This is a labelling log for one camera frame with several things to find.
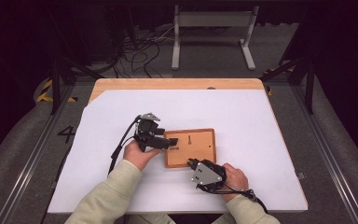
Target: wooden table edge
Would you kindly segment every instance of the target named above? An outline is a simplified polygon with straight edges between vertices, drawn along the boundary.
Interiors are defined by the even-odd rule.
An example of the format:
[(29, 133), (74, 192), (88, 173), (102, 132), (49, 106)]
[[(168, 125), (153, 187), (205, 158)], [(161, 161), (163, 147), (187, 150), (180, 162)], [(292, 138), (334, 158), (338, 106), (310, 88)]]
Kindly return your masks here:
[(100, 78), (89, 103), (104, 91), (113, 90), (264, 90), (258, 78)]

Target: right hand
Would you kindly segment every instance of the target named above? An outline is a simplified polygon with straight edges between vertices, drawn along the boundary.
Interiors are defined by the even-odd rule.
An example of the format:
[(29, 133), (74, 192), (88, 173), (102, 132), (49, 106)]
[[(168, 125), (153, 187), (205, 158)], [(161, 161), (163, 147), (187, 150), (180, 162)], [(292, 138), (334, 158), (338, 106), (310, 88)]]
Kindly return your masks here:
[[(229, 163), (225, 163), (223, 167), (226, 168), (227, 180), (226, 185), (233, 189), (243, 189), (247, 190), (249, 188), (248, 178), (243, 173), (242, 170), (234, 168)], [(230, 191), (231, 189), (224, 187), (224, 191)], [(222, 194), (223, 200), (228, 203), (233, 199), (237, 194)]]

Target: metal frame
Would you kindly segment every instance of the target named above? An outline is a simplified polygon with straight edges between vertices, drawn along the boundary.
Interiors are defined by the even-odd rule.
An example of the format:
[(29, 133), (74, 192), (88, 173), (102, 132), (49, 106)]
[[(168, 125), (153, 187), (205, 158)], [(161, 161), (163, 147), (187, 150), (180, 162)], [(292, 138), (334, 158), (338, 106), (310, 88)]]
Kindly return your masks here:
[(326, 167), (333, 179), (333, 182), (336, 185), (337, 191), (341, 196), (345, 207), (348, 210), (352, 222), (358, 223), (358, 203), (354, 198), (353, 193), (351, 192), (351, 188), (348, 185), (348, 181), (345, 175), (342, 173), (341, 169), (339, 168), (338, 163), (330, 149), (330, 146), (327, 144), (324, 135), (322, 134), (317, 120), (314, 116), (308, 113), (307, 107), (305, 106), (305, 104), (303, 104), (302, 99), (304, 98), (304, 94), (301, 91), (300, 87), (292, 87), (292, 91), (297, 99), (298, 104), (301, 105), (301, 109), (310, 127), (312, 128), (313, 134), (315, 135), (315, 138), (319, 144), (319, 152), (321, 153), (324, 163), (326, 164)]
[[(74, 86), (66, 86), (62, 93), (62, 102), (65, 102), (66, 99), (69, 98)], [(54, 124), (57, 122), (58, 117), (60, 116), (63, 107), (65, 104), (61, 104), (55, 114), (50, 115), (48, 118), (48, 122), (43, 129), (39, 139), (34, 146), (34, 150), (32, 151), (27, 163), (25, 164), (24, 168), (22, 169), (19, 178), (17, 179), (16, 184), (14, 185), (12, 191), (10, 192), (9, 196), (7, 197), (7, 201), (3, 206), (0, 212), (0, 224), (1, 223), (9, 223), (14, 211), (16, 210), (17, 205), (20, 202), (22, 194), (26, 190), (28, 183), (31, 180), (32, 175), (34, 174), (34, 170), (36, 169), (37, 164), (40, 161), (40, 158), (43, 155), (45, 150), (45, 144), (48, 140), (48, 137), (51, 133)]]
[(179, 69), (180, 38), (179, 27), (195, 26), (236, 26), (246, 27), (246, 37), (240, 39), (241, 48), (249, 70), (255, 70), (255, 62), (249, 50), (249, 42), (252, 31), (255, 27), (258, 7), (253, 11), (235, 11), (235, 12), (180, 12), (179, 6), (175, 6), (174, 31), (175, 39), (172, 53), (172, 70)]

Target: white tabletop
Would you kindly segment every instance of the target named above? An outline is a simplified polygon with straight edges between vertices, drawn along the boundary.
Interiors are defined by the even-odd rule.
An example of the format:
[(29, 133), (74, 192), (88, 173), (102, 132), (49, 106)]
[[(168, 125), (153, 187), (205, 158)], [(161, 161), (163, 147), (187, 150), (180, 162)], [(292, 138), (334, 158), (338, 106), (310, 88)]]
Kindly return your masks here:
[[(130, 90), (105, 91), (85, 108), (49, 213), (73, 212), (106, 179), (123, 133), (148, 112), (167, 131), (214, 128), (217, 163), (242, 169), (269, 211), (308, 209), (264, 90)], [(165, 168), (163, 153), (144, 169), (128, 213), (227, 212), (219, 195), (196, 189), (190, 168)]]

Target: dark curtain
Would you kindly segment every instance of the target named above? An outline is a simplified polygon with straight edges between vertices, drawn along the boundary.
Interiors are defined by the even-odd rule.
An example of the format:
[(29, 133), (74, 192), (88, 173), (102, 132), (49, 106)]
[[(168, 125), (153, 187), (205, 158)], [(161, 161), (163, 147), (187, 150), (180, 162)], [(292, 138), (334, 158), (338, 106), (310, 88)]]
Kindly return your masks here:
[(358, 147), (358, 3), (341, 2), (337, 15), (339, 22), (325, 39), (316, 75)]
[(0, 144), (34, 107), (34, 90), (48, 70), (29, 14), (20, 1), (0, 1)]

